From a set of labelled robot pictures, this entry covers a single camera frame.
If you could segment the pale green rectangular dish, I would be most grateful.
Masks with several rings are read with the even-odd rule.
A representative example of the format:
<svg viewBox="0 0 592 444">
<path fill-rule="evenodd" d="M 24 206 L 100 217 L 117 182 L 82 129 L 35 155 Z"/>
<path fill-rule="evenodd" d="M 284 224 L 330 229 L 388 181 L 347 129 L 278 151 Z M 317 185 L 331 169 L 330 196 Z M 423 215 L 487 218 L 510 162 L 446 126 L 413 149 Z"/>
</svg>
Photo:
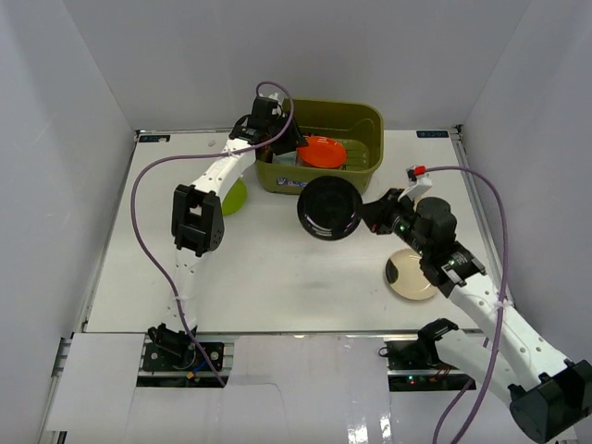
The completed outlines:
<svg viewBox="0 0 592 444">
<path fill-rule="evenodd" d="M 297 167 L 299 165 L 298 153 L 290 152 L 279 155 L 273 154 L 272 164 L 285 167 Z"/>
</svg>

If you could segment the orange plate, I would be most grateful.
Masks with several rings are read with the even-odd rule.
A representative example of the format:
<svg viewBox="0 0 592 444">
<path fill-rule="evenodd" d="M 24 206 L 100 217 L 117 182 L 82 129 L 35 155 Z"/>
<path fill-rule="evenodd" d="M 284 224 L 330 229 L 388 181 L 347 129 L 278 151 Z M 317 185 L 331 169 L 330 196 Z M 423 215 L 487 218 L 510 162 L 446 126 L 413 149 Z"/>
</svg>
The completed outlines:
<svg viewBox="0 0 592 444">
<path fill-rule="evenodd" d="M 297 164 L 302 167 L 340 169 L 347 160 L 342 143 L 324 136 L 306 136 L 306 145 L 297 149 Z"/>
</svg>

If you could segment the small black plate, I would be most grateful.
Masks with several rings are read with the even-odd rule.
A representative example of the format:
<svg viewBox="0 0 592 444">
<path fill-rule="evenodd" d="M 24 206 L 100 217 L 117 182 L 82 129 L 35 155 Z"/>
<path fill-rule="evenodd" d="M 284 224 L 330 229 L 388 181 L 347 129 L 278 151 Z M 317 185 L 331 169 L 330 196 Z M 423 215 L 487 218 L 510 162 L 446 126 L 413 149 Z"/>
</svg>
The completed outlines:
<svg viewBox="0 0 592 444">
<path fill-rule="evenodd" d="M 361 194 L 348 180 L 322 176 L 303 188 L 297 215 L 304 230 L 314 238 L 339 241 L 358 228 L 362 206 Z"/>
</svg>

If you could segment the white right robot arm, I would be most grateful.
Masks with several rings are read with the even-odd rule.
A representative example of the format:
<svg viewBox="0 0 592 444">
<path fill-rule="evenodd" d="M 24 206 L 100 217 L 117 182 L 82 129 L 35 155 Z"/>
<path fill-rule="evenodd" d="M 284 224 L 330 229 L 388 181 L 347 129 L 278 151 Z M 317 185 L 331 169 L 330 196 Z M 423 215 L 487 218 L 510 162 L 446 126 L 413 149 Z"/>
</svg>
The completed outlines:
<svg viewBox="0 0 592 444">
<path fill-rule="evenodd" d="M 456 239 L 450 205 L 426 197 L 419 203 L 391 189 L 361 215 L 377 235 L 395 234 L 420 256 L 430 284 L 465 312 L 491 342 L 470 345 L 458 328 L 439 319 L 418 333 L 419 361 L 431 369 L 444 363 L 488 388 L 510 410 L 518 427 L 546 443 L 591 414 L 591 365 L 578 363 L 539 335 L 510 304 L 485 267 Z"/>
</svg>

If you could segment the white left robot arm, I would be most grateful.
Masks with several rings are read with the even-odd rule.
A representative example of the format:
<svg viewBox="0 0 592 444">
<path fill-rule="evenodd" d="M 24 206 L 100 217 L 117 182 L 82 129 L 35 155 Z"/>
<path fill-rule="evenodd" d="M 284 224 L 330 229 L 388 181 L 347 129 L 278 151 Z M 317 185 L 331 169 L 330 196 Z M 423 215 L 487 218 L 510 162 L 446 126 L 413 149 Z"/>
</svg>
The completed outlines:
<svg viewBox="0 0 592 444">
<path fill-rule="evenodd" d="M 304 138 L 295 120 L 295 105 L 289 106 L 276 93 L 257 94 L 250 114 L 241 117 L 228 135 L 218 154 L 196 155 L 210 159 L 212 164 L 188 185 L 178 185 L 173 192 L 171 233 L 175 246 L 175 273 L 165 272 L 171 285 L 173 302 L 165 324 L 179 329 L 188 340 L 175 337 L 164 348 L 164 358 L 174 368 L 184 369 L 195 358 L 197 290 L 195 272 L 207 253 L 216 250 L 223 240 L 225 225 L 223 202 L 256 160 L 257 151 L 282 148 L 293 151 L 303 146 Z"/>
</svg>

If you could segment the olive green plastic bin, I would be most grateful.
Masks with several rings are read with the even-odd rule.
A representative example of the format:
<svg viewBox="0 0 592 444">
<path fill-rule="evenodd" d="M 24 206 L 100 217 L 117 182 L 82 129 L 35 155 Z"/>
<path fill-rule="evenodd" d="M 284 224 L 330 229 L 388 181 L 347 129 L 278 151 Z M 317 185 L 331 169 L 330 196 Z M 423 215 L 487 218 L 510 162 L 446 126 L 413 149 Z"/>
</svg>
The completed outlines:
<svg viewBox="0 0 592 444">
<path fill-rule="evenodd" d="M 384 127 L 380 113 L 370 105 L 296 99 L 295 120 L 305 136 L 320 136 L 340 143 L 346 152 L 338 168 L 305 164 L 295 153 L 277 161 L 271 152 L 259 154 L 255 162 L 258 181 L 272 193 L 298 194 L 320 176 L 337 176 L 349 181 L 359 193 L 368 189 L 384 152 Z"/>
</svg>

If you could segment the cream plate with black mark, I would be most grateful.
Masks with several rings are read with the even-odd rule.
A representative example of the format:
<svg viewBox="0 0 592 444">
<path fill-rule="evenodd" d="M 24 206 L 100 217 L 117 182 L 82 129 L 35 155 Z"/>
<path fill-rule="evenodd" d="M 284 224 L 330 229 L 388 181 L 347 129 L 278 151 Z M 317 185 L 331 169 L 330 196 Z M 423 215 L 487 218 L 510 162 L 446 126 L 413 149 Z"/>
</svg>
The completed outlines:
<svg viewBox="0 0 592 444">
<path fill-rule="evenodd" d="M 385 264 L 384 278 L 388 287 L 406 301 L 425 302 L 438 292 L 424 276 L 420 259 L 414 250 L 402 249 L 393 253 Z"/>
</svg>

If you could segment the lime green plate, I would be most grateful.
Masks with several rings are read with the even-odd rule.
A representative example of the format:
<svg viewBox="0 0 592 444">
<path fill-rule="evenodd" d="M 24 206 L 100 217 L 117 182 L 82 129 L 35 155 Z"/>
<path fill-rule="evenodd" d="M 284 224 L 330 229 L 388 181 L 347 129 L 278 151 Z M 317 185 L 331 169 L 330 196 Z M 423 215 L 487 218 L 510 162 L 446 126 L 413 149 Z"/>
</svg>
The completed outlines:
<svg viewBox="0 0 592 444">
<path fill-rule="evenodd" d="M 237 213 L 248 199 L 248 189 L 242 179 L 237 179 L 222 202 L 223 216 Z"/>
</svg>

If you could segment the right corner label sticker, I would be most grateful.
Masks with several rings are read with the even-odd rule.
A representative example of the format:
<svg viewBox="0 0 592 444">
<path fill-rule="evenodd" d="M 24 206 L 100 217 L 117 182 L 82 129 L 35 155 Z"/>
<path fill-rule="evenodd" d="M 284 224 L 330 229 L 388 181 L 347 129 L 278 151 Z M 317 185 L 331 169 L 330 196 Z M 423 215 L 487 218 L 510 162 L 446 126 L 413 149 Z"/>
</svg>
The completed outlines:
<svg viewBox="0 0 592 444">
<path fill-rule="evenodd" d="M 446 130 L 417 130 L 416 136 L 420 139 L 446 139 L 450 135 Z"/>
</svg>

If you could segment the corner label sticker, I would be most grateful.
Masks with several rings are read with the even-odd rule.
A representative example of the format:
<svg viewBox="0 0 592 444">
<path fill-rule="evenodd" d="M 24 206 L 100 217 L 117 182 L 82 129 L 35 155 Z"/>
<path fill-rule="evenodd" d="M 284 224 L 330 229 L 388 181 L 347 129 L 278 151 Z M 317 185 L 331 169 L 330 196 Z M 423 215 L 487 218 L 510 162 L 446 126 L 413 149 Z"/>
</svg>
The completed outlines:
<svg viewBox="0 0 592 444">
<path fill-rule="evenodd" d="M 142 134 L 138 139 L 138 143 L 164 143 L 169 141 L 170 136 L 165 134 Z"/>
<path fill-rule="evenodd" d="M 420 139 L 446 139 L 450 135 L 446 130 L 417 130 L 416 136 Z"/>
</svg>

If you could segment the left corner label sticker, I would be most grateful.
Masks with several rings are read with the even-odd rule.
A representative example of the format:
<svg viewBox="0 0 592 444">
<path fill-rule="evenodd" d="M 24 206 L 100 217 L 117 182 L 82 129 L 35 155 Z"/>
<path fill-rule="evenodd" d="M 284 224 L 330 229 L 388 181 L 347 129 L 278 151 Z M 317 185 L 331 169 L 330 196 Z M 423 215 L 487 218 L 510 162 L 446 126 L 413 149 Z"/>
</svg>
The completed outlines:
<svg viewBox="0 0 592 444">
<path fill-rule="evenodd" d="M 138 143 L 164 143 L 169 141 L 170 136 L 165 134 L 142 134 L 138 139 Z"/>
</svg>

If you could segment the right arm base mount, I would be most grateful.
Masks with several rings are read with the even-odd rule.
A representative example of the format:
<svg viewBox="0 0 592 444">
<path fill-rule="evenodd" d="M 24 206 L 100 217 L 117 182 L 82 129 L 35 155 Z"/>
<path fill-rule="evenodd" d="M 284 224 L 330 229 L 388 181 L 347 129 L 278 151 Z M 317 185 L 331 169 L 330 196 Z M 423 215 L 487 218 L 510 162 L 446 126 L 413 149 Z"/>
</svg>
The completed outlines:
<svg viewBox="0 0 592 444">
<path fill-rule="evenodd" d="M 469 390 L 476 388 L 473 379 L 456 367 L 429 361 L 415 340 L 386 341 L 377 354 L 387 361 L 391 393 L 460 391 L 465 385 Z"/>
</svg>

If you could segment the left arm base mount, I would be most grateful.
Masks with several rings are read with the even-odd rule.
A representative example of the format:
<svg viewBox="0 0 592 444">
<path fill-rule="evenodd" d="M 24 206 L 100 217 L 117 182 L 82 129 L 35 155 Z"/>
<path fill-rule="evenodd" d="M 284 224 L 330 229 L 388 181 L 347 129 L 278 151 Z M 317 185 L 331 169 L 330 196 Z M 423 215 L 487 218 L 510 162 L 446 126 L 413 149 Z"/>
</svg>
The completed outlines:
<svg viewBox="0 0 592 444">
<path fill-rule="evenodd" d="M 165 324 L 150 327 L 144 344 L 137 386 L 159 389 L 221 389 L 223 385 L 210 365 L 223 376 L 225 343 L 201 342 L 203 353 L 184 331 L 173 331 Z"/>
</svg>

